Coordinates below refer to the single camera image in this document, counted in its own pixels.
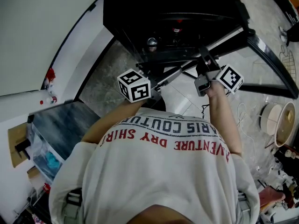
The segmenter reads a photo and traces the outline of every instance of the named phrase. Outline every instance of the red object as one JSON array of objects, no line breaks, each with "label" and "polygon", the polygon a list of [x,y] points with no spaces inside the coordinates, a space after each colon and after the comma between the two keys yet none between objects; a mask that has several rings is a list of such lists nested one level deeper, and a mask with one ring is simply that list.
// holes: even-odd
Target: red object
[{"label": "red object", "polygon": [[181,30],[183,30],[183,29],[175,29],[175,28],[173,28],[172,29],[174,32],[180,32]]},{"label": "red object", "polygon": [[53,99],[53,103],[57,102],[57,97],[56,96],[52,96],[52,99]]},{"label": "red object", "polygon": [[53,81],[55,78],[55,72],[52,68],[50,68],[46,74],[46,78],[48,78],[49,82]]},{"label": "red object", "polygon": [[277,192],[271,186],[267,186],[258,195],[260,197],[260,207],[266,204],[279,202],[285,199],[285,194],[283,192]]},{"label": "red object", "polygon": [[49,184],[45,183],[45,185],[43,186],[43,189],[45,190],[46,193],[50,193],[51,187]]}]

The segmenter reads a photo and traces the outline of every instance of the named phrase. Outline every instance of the marble floor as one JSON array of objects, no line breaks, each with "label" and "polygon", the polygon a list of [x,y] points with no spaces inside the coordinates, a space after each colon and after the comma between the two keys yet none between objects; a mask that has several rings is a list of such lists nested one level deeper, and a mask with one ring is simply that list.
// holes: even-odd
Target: marble floor
[{"label": "marble floor", "polygon": [[[289,29],[291,25],[278,5],[273,0],[241,1],[250,15],[249,26],[256,30],[256,34],[279,57],[281,45],[284,44],[279,38],[278,26]],[[289,49],[294,54],[298,70],[299,44],[291,42]],[[135,63],[134,58],[116,41],[90,77],[80,99],[102,117],[123,100],[118,91],[116,77],[129,68],[136,69]],[[247,82],[279,83],[279,79],[276,78],[273,71],[269,70],[268,66],[261,63],[248,50],[234,52],[219,60],[220,65],[227,63],[235,66],[244,75]],[[162,96],[166,103],[166,110],[181,115],[202,117],[202,105],[208,104],[206,96],[198,97],[194,80],[183,74],[162,88]],[[271,148],[264,148],[272,137],[261,131],[258,115],[267,103],[285,104],[290,99],[244,91],[238,91],[235,95],[230,94],[228,99],[237,123],[239,123],[238,107],[239,114],[246,111],[245,119],[239,125],[239,131],[243,145],[243,157],[249,165],[253,177],[265,180],[273,187],[278,187],[281,183],[277,179],[277,174],[273,171],[270,172],[270,169],[276,166],[274,157],[270,154]],[[294,103],[297,108],[296,115],[298,115],[299,101],[295,100]],[[209,120],[209,108],[205,109],[204,114],[205,119]]]}]

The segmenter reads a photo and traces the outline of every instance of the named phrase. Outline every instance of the white cable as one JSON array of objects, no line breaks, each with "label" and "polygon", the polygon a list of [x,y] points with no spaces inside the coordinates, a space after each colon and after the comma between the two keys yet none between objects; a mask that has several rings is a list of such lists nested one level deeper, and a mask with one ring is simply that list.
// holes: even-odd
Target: white cable
[{"label": "white cable", "polygon": [[[239,107],[240,107],[240,105],[244,105],[244,111],[241,112],[241,113],[239,114]],[[245,119],[245,116],[246,116],[246,114],[247,114],[247,113],[246,113],[246,105],[245,105],[244,103],[240,103],[240,104],[238,105],[238,108],[237,108],[237,114],[238,114],[238,119],[239,119],[239,123],[237,124],[237,126],[240,126],[240,129],[241,129],[241,131],[243,132],[243,134],[245,134],[246,137],[250,138],[250,139],[253,141],[254,162],[256,162],[256,143],[254,142],[254,139],[253,139],[253,138],[251,138],[250,136],[248,136],[248,135],[243,131],[243,129],[242,129],[242,125],[241,125],[242,121]]]}]

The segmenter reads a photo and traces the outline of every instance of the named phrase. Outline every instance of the white t-shirt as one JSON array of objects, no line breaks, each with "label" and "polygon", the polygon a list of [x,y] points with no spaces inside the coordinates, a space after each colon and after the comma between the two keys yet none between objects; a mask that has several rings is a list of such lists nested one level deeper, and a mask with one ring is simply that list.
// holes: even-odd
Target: white t-shirt
[{"label": "white t-shirt", "polygon": [[151,109],[115,124],[98,145],[78,143],[50,192],[53,223],[62,223],[68,192],[82,188],[86,224],[125,224],[152,205],[194,223],[241,223],[238,191],[256,223],[259,197],[242,158],[207,121]]}]

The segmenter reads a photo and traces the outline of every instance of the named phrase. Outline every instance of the floor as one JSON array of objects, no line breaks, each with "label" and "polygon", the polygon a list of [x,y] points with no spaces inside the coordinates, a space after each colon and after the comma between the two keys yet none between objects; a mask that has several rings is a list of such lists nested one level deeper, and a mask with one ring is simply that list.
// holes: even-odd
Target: floor
[{"label": "floor", "polygon": [[[250,15],[249,26],[256,30],[256,34],[279,57],[283,43],[279,38],[278,26],[285,29],[289,29],[291,26],[280,8],[273,0],[241,1]],[[299,44],[290,43],[289,49],[294,54],[295,64],[299,70]],[[134,58],[116,41],[87,82],[80,99],[102,117],[123,100],[123,96],[118,91],[116,77],[129,68],[136,69],[135,63]],[[248,49],[239,50],[219,60],[220,65],[227,63],[235,66],[244,75],[246,82],[280,83],[274,72]],[[167,111],[186,116],[202,117],[202,105],[208,104],[206,96],[198,97],[194,80],[183,74],[162,89],[162,96]],[[244,91],[238,91],[235,95],[230,94],[228,99],[237,123],[239,123],[238,107],[239,114],[246,111],[245,119],[239,125],[239,131],[243,145],[243,157],[249,165],[253,177],[265,180],[273,187],[279,186],[277,174],[274,171],[270,172],[271,168],[278,168],[273,155],[270,154],[271,148],[264,148],[272,137],[261,131],[258,115],[267,103],[285,104],[290,99]],[[299,107],[299,100],[294,103],[296,107]],[[208,108],[205,109],[204,114],[205,119],[209,120]]]}]

